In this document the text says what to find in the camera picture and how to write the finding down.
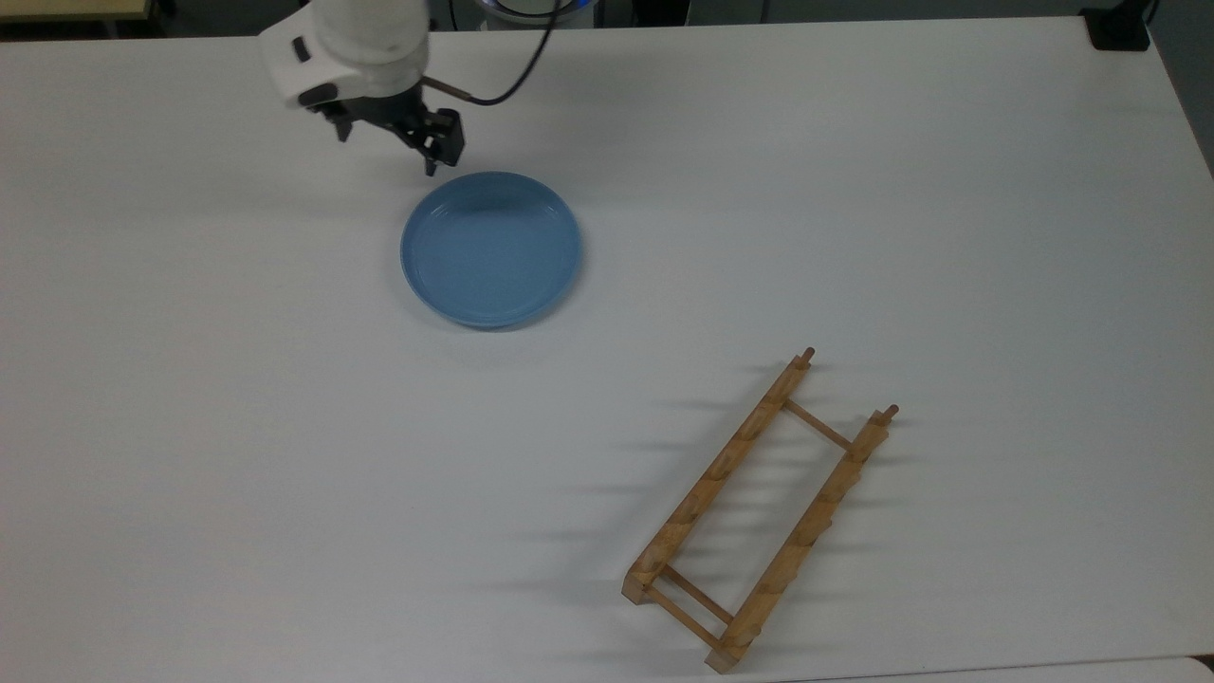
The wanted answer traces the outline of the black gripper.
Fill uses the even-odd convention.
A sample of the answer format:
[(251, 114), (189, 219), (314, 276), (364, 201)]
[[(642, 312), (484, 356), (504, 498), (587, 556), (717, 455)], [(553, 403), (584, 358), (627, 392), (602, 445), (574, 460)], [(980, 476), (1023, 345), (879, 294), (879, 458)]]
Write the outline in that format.
[(367, 123), (395, 133), (405, 146), (425, 156), (424, 172), (433, 176), (442, 156), (460, 156), (465, 136), (460, 114), (449, 108), (432, 110), (424, 103), (421, 87), (391, 97), (356, 97), (320, 103), (313, 112), (325, 116), (345, 143), (356, 123)]

